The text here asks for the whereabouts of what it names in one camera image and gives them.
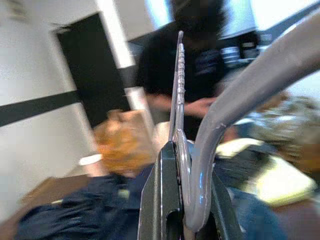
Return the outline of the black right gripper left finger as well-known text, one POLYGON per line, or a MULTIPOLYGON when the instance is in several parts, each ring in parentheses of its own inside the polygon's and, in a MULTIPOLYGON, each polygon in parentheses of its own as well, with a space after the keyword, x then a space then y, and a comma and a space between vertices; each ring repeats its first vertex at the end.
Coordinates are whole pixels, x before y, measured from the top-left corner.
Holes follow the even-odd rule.
POLYGON ((174 142, 174 134, 181 127, 179 117, 184 116, 183 110, 179 110, 184 105, 184 96, 179 89, 184 84, 183 35, 180 31, 177 38, 168 141, 160 150, 141 194, 139 240, 184 238, 179 162, 174 142))

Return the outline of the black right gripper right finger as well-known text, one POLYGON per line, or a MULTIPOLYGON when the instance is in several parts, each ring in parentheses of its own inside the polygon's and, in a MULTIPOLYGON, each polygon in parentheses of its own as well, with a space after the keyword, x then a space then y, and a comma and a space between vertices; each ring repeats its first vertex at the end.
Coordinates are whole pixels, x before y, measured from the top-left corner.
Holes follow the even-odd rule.
MULTIPOLYGON (((185 67, 184 84, 179 87, 184 97, 184 104, 179 107, 185 113, 185 67)), ((220 236, 227 240, 232 235, 240 236, 241 230, 236 215, 229 206, 221 203, 231 200, 225 187, 214 182, 213 164, 216 149, 226 129, 248 113, 248 97, 237 94, 245 83, 239 77, 225 93, 218 97, 216 103, 209 107, 199 127, 194 156, 191 157, 187 138, 183 131, 184 115, 179 117, 180 128, 176 130, 176 156, 179 163, 179 179, 181 185, 184 224, 196 233, 200 231, 214 210, 217 229, 220 236)))

